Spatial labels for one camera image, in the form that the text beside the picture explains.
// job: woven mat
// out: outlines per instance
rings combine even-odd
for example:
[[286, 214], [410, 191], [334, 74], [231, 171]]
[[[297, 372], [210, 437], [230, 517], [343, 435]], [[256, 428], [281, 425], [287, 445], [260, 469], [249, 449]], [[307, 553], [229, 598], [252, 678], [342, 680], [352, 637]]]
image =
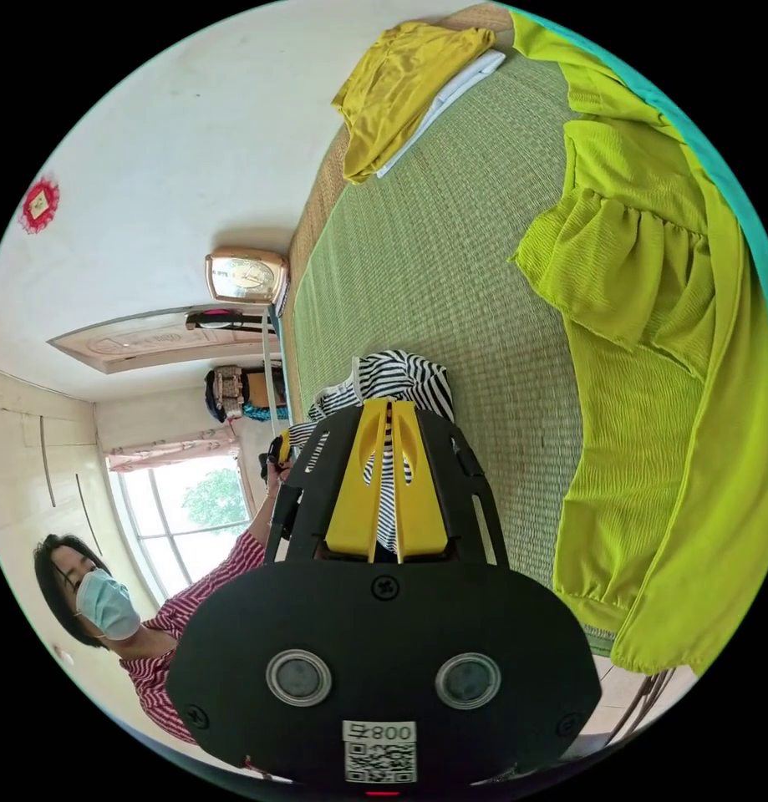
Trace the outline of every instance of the woven mat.
[[[465, 28], [489, 28], [495, 33], [512, 31], [509, 11], [491, 3], [478, 3], [441, 20], [436, 25], [452, 30]], [[323, 232], [331, 210], [336, 205], [345, 187], [343, 177], [344, 153], [348, 147], [347, 130], [342, 126], [337, 133], [328, 152], [323, 157], [311, 193], [298, 227], [289, 246], [288, 260], [291, 280], [290, 301], [298, 291], [300, 279], [306, 270], [308, 258], [317, 239]], [[281, 318], [281, 335], [283, 350], [286, 354], [286, 380], [290, 397], [291, 413], [295, 423], [303, 420], [304, 409], [301, 401], [300, 383], [298, 380], [298, 353], [294, 341], [294, 304], [288, 303]]]
[[[356, 355], [403, 348], [447, 366], [511, 567], [547, 587], [581, 411], [561, 316], [507, 259], [561, 195], [574, 116], [558, 66], [511, 51], [385, 178], [344, 190], [293, 303], [303, 404]], [[609, 633], [588, 636], [608, 651]]]

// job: wall clock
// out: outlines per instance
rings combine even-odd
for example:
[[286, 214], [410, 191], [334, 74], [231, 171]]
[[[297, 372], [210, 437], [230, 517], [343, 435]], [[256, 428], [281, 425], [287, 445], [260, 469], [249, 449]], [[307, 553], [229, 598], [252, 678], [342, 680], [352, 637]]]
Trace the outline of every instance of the wall clock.
[[274, 304], [286, 291], [288, 264], [271, 251], [220, 247], [206, 256], [206, 283], [215, 301]]

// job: woman's hand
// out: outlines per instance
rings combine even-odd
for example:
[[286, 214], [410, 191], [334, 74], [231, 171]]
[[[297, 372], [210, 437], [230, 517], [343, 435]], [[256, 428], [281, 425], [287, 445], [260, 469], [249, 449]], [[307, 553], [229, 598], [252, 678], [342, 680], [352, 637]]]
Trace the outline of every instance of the woman's hand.
[[292, 462], [286, 462], [283, 465], [278, 466], [274, 460], [269, 460], [267, 464], [267, 496], [277, 495], [281, 485], [289, 476], [289, 471], [292, 469], [292, 465]]

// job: red striped shirt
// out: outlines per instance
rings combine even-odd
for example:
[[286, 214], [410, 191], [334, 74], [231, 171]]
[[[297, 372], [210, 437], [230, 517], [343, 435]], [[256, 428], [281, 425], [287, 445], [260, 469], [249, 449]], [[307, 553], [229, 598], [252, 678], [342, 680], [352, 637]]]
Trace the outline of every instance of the red striped shirt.
[[[180, 640], [189, 619], [197, 607], [214, 591], [253, 568], [258, 568], [264, 559], [264, 547], [250, 534], [250, 530], [238, 536], [231, 553], [210, 574], [167, 600], [155, 618], [144, 622], [149, 629], [160, 629]], [[120, 660], [120, 666], [133, 681], [135, 691], [144, 712], [161, 729], [181, 741], [195, 741], [183, 724], [172, 702], [166, 694], [166, 677], [175, 650], [160, 657], [140, 657], [136, 660]]]

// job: woman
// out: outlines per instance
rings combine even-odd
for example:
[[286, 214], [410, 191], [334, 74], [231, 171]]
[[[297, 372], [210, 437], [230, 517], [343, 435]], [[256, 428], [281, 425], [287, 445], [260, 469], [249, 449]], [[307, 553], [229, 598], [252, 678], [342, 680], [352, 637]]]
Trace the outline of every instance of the woman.
[[127, 589], [80, 539], [50, 535], [34, 552], [38, 585], [60, 625], [80, 643], [113, 652], [135, 685], [147, 716], [188, 744], [194, 739], [172, 707], [165, 687], [175, 648], [189, 619], [210, 594], [262, 564], [272, 509], [290, 468], [290, 463], [280, 469], [270, 463], [267, 497], [225, 561], [167, 600], [149, 621], [140, 620]]

